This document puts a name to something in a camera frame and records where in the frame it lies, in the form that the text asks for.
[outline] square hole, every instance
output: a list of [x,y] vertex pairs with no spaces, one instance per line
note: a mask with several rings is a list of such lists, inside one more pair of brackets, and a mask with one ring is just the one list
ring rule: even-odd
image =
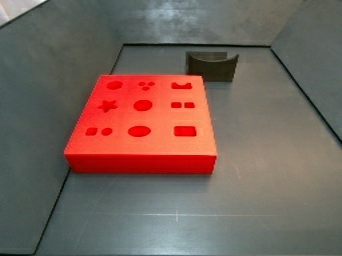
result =
[[181,103],[180,102],[172,102],[171,103],[171,108],[181,108]]
[[185,102],[184,107],[185,108],[195,108],[195,103],[193,102]]

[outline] red shape sorter block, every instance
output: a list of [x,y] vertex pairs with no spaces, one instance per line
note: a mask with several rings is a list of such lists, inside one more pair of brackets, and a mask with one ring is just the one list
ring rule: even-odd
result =
[[74,172],[211,174],[216,145],[201,77],[100,76],[64,155]]

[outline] gray wall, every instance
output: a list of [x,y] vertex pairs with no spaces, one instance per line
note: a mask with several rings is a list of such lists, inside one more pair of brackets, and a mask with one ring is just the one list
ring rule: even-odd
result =
[[106,1],[129,43],[268,46],[301,0]]
[[304,1],[271,48],[342,139],[342,1]]
[[61,189],[62,149],[120,42],[94,0],[46,2],[0,31],[0,253],[34,251]]

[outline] rectangular hole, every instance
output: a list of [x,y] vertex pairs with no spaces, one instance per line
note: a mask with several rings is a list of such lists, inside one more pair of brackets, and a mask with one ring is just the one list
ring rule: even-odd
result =
[[195,137],[196,127],[195,126],[175,126],[173,134],[177,137]]

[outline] black curved block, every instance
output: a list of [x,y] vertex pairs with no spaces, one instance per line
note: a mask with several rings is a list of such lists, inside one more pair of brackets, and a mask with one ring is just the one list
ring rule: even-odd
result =
[[187,52],[187,75],[200,75],[205,82],[231,82],[239,55],[227,52]]

